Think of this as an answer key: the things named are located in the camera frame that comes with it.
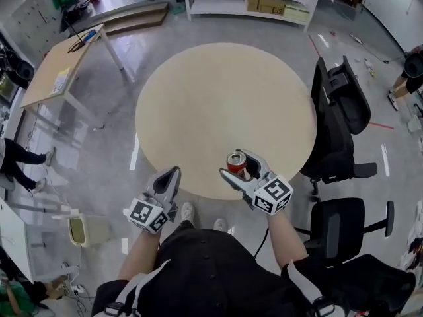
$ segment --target jeans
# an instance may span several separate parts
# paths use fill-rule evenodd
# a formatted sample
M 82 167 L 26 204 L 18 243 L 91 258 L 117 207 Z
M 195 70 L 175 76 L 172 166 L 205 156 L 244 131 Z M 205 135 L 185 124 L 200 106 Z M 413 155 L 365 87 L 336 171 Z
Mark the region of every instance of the jeans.
M 16 181 L 22 184 L 26 189 L 35 189 L 36 182 L 26 176 L 23 171 L 18 167 L 17 162 L 23 162 L 25 164 L 43 164 L 46 161 L 46 154 L 34 154 L 30 151 L 26 151 L 24 147 L 18 143 L 5 139 L 6 152 L 3 165 L 0 168 L 0 172 L 12 176 Z

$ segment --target table leg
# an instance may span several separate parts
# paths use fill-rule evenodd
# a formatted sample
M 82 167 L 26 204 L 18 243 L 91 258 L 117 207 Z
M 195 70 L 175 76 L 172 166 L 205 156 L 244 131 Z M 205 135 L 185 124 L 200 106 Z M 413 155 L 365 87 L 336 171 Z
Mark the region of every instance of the table leg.
M 59 126 L 55 123 L 51 122 L 49 119 L 45 118 L 43 115 L 37 112 L 36 109 L 34 109 L 32 106 L 29 106 L 28 108 L 25 108 L 28 112 L 31 114 L 34 114 L 38 119 L 40 119 L 43 122 L 46 122 L 50 127 L 53 127 L 56 131 L 59 131 Z
M 104 29 L 102 29 L 100 31 L 100 36 L 102 38 L 102 40 L 104 41 L 104 44 L 107 47 L 107 50 L 109 51 L 110 55 L 113 58 L 113 61 L 115 62 L 115 64 L 118 66 L 119 70 L 123 70 L 124 65 L 122 64 L 122 62 L 120 61 L 118 54 L 116 54 L 112 44 L 110 43 L 110 40 L 107 37 L 106 32 L 104 31 Z
M 64 205 L 61 205 L 60 206 L 61 209 L 59 209 L 59 210 L 48 209 L 48 208 L 38 208 L 38 207 L 32 207 L 30 205 L 23 205 L 23 204 L 10 203 L 10 202 L 7 202 L 7 205 L 10 208 L 22 209 L 22 210 L 28 210 L 28 211 L 35 211 L 35 212 L 38 212 L 38 213 L 51 213 L 51 214 L 70 213 L 70 209 L 64 210 L 65 208 L 68 208 L 67 206 L 64 206 Z
M 68 101 L 78 112 L 88 118 L 91 123 L 97 128 L 104 128 L 104 122 L 97 119 L 88 109 L 86 109 L 70 92 L 65 92 L 63 95 L 65 100 Z
M 31 230 L 37 230 L 39 232 L 63 232 L 65 230 L 65 227 L 61 226 L 51 226 L 51 225 L 27 225 L 29 228 L 29 231 Z
M 43 275 L 34 276 L 33 280 L 39 282 L 49 282 L 55 278 L 58 278 L 62 275 L 67 275 L 68 273 L 75 273 L 79 271 L 79 266 L 73 265 L 70 267 L 65 267 L 61 270 L 52 271 L 49 273 L 45 273 Z

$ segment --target round table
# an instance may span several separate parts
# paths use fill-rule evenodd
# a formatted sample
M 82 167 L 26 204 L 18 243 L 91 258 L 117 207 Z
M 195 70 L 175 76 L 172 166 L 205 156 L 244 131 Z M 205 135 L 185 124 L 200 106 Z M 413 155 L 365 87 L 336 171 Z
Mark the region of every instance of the round table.
M 139 96 L 135 126 L 157 170 L 179 166 L 182 189 L 213 199 L 241 198 L 219 174 L 236 148 L 291 180 L 317 130 L 307 87 L 288 65 L 229 43 L 190 48 L 157 68 Z

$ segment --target chair armrest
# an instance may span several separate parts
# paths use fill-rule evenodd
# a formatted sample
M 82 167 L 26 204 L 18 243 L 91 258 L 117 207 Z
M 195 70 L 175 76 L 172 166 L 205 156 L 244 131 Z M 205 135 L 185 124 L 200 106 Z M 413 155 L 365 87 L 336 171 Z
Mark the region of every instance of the chair armrest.
M 355 164 L 353 168 L 356 178 L 369 178 L 377 174 L 377 164 L 375 163 Z

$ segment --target beige bin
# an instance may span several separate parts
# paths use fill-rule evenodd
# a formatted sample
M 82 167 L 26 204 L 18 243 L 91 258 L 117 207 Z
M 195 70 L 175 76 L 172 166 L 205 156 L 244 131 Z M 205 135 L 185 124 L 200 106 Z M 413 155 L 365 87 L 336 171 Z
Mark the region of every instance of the beige bin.
M 88 248 L 111 239 L 107 217 L 79 214 L 67 220 L 69 236 L 76 246 Z

